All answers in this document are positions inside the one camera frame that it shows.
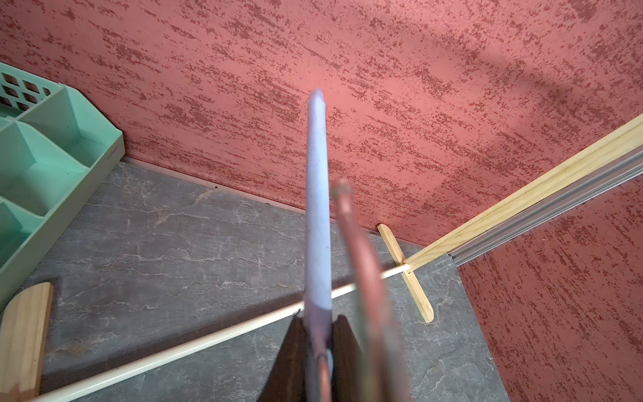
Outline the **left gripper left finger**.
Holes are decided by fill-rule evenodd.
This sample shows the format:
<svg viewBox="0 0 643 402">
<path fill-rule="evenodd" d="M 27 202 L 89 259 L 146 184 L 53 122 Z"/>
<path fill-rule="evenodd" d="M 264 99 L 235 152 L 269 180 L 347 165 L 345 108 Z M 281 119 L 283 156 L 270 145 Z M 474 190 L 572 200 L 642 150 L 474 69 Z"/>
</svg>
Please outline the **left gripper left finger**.
<svg viewBox="0 0 643 402">
<path fill-rule="evenodd" d="M 259 402 L 306 401 L 305 359 L 306 329 L 302 318 L 294 315 L 276 356 Z"/>
</svg>

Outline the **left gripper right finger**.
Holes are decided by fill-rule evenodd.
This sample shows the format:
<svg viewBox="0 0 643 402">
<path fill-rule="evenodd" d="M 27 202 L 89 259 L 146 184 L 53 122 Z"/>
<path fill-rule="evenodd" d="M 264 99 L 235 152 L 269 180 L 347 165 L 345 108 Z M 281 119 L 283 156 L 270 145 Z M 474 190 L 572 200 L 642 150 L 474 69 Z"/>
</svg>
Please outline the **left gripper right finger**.
<svg viewBox="0 0 643 402">
<path fill-rule="evenodd" d="M 332 326 L 333 401 L 371 401 L 363 376 L 363 352 L 346 316 Z"/>
</svg>

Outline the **light blue clothes hanger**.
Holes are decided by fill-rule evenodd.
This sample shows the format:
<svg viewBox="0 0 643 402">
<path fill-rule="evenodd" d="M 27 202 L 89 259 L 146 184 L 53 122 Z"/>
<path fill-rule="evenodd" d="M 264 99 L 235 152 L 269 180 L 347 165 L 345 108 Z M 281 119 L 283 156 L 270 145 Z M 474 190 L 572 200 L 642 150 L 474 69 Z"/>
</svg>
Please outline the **light blue clothes hanger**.
<svg viewBox="0 0 643 402">
<path fill-rule="evenodd" d="M 407 364 L 383 280 L 383 267 L 356 221 L 350 182 L 329 180 L 326 103 L 321 90 L 311 93 L 307 108 L 304 322 L 309 382 L 306 394 L 312 401 L 328 401 L 332 396 L 330 209 L 334 207 L 359 296 L 358 332 L 365 350 L 358 360 L 358 390 L 366 401 L 409 401 Z"/>
</svg>

